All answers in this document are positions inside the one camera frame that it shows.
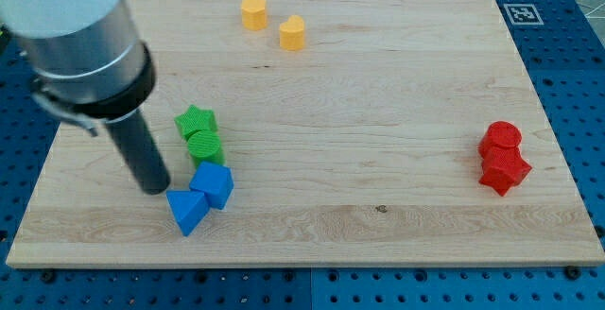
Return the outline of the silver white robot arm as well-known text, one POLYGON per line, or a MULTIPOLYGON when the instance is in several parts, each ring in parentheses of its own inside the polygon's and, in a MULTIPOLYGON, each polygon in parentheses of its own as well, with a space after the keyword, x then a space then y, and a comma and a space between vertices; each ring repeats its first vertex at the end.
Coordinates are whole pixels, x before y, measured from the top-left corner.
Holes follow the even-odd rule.
POLYGON ((36 74, 33 99, 50 115, 96 133, 145 129, 141 104, 154 67, 126 0, 1 0, 1 20, 36 74))

